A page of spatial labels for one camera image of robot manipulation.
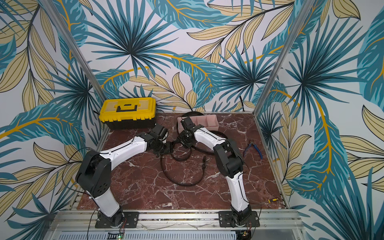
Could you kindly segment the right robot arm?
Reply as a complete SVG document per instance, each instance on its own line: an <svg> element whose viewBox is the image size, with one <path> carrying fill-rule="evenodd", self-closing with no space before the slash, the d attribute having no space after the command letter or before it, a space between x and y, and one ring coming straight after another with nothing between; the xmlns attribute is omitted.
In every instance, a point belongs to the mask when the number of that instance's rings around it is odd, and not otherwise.
<svg viewBox="0 0 384 240"><path fill-rule="evenodd" d="M220 137L202 125L195 125L189 117L183 118L181 125L184 130L179 139L185 147L201 143L214 152L217 168L229 186L233 219L237 225L243 225L251 216L252 208L243 182L244 160L236 142Z"/></svg>

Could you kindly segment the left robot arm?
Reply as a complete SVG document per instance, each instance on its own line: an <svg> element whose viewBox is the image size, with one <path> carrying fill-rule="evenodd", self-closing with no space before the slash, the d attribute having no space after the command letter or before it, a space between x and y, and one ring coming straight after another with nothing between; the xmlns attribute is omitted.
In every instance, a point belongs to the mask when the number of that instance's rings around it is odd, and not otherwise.
<svg viewBox="0 0 384 240"><path fill-rule="evenodd" d="M168 129L155 125L149 133L139 133L131 140L114 148L86 153L76 175L76 181L99 207L102 216L112 225L118 225L123 219L123 210L111 191L112 170L124 161L152 151L160 154L167 149Z"/></svg>

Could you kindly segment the pink divided storage tray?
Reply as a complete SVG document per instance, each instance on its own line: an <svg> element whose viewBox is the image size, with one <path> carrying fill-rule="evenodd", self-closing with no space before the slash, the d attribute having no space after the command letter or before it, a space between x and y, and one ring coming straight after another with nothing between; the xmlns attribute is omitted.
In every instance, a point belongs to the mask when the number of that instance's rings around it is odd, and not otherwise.
<svg viewBox="0 0 384 240"><path fill-rule="evenodd" d="M178 133L181 133L184 128L181 124L181 120L185 119L185 117L177 118L177 130ZM219 130L219 122L216 115L204 115L204 116L191 116L190 119L192 122L197 125L204 126L209 131L218 131Z"/></svg>

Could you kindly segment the yellow black toolbox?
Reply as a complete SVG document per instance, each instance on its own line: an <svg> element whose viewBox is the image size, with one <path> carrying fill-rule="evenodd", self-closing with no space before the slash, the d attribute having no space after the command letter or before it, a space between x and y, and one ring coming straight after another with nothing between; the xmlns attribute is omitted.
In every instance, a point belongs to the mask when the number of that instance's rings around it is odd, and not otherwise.
<svg viewBox="0 0 384 240"><path fill-rule="evenodd" d="M111 130L152 128L156 124L156 106L151 97L106 100L99 119Z"/></svg>

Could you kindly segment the yellow black screwdriver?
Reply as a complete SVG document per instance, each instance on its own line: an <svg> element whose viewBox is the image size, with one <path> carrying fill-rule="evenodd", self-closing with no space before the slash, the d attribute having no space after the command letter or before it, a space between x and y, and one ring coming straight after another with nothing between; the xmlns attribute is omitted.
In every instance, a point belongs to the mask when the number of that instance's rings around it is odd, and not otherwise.
<svg viewBox="0 0 384 240"><path fill-rule="evenodd" d="M279 200L280 200L279 198L268 199L266 202L264 202L264 204L268 205L274 202L278 202Z"/></svg>

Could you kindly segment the blue handled pliers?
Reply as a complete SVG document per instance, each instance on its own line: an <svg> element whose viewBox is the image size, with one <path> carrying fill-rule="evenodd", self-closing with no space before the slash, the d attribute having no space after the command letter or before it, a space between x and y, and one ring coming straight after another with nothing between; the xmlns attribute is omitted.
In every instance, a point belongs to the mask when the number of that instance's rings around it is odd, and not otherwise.
<svg viewBox="0 0 384 240"><path fill-rule="evenodd" d="M244 149L244 151L243 151L243 157L246 156L247 152L248 152L251 148L253 148L253 149L255 149L255 150L257 151L257 153L259 154L260 159L262 160L262 159L263 159L263 154L262 154L261 150L258 148L258 146L257 146L255 143L253 143L253 142L250 142L250 143L247 145L247 147Z"/></svg>

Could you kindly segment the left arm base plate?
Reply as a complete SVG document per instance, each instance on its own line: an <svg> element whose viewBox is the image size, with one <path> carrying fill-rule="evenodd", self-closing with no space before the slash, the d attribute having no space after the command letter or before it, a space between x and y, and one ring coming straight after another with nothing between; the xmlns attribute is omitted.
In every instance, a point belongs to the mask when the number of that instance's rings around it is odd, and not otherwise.
<svg viewBox="0 0 384 240"><path fill-rule="evenodd" d="M98 213L96 229L134 229L137 227L139 212L117 212L112 217L107 217L103 213Z"/></svg>

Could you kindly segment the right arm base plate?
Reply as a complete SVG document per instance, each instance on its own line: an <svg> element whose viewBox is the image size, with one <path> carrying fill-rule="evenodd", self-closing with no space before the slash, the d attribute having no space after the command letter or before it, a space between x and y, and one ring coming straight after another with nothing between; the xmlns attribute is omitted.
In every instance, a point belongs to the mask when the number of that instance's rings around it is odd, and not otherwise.
<svg viewBox="0 0 384 240"><path fill-rule="evenodd" d="M219 224L221 228L259 227L259 215L256 211L240 214L233 211L219 211Z"/></svg>

